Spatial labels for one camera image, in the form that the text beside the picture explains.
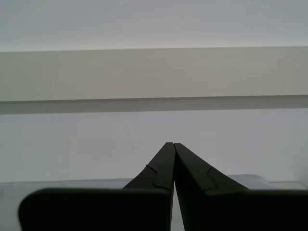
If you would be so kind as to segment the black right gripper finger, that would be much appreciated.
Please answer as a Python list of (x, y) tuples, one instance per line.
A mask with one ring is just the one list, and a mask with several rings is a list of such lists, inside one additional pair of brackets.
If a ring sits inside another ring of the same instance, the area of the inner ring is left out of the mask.
[(19, 205), (24, 231), (168, 231), (175, 146), (166, 143), (121, 189), (46, 188)]
[(308, 192), (251, 190), (176, 143), (175, 186), (187, 231), (305, 231)]

